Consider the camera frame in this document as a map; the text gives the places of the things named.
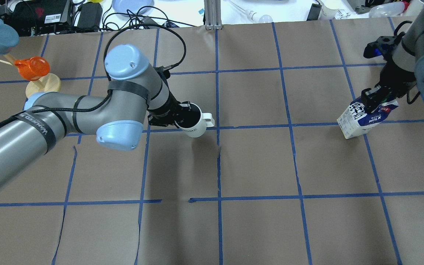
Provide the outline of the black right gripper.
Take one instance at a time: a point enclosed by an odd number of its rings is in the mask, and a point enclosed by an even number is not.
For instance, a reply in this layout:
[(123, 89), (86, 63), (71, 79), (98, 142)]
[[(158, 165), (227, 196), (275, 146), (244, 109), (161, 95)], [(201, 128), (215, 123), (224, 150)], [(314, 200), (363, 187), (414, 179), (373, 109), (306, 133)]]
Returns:
[(377, 85), (361, 91), (360, 99), (365, 112), (373, 113), (388, 100), (403, 97), (416, 84), (413, 72), (400, 68), (393, 61), (387, 61), (380, 72)]

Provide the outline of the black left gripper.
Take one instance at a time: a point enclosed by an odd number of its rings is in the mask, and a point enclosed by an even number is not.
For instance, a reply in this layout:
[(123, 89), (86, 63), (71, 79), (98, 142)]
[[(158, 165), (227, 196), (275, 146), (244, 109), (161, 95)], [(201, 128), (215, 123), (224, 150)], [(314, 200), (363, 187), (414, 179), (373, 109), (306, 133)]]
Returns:
[(169, 94), (165, 104), (148, 112), (150, 126), (175, 125), (188, 129), (197, 125), (201, 119), (201, 111), (197, 105), (191, 105), (190, 101), (179, 102), (172, 94)]

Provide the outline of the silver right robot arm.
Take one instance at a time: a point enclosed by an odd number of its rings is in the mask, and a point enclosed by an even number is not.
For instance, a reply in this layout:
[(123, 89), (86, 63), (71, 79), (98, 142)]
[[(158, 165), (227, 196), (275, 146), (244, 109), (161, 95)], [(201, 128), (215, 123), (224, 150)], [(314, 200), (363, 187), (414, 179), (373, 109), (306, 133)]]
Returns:
[(394, 31), (367, 44), (365, 58), (383, 56), (386, 64), (374, 88), (361, 92), (366, 113), (372, 113), (384, 102), (402, 98), (416, 86), (424, 94), (424, 6), (406, 33)]

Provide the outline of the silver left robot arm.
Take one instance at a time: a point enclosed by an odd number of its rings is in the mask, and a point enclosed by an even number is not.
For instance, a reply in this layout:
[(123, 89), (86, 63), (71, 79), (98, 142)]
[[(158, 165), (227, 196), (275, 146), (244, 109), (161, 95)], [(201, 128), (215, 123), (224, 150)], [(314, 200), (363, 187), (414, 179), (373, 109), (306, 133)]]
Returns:
[(122, 151), (136, 149), (145, 119), (151, 126), (174, 125), (190, 137), (204, 134), (200, 107), (178, 101), (166, 70), (153, 67), (138, 47), (114, 47), (104, 66), (111, 78), (105, 97), (37, 92), (23, 111), (0, 122), (0, 191), (67, 134), (95, 135), (101, 146)]

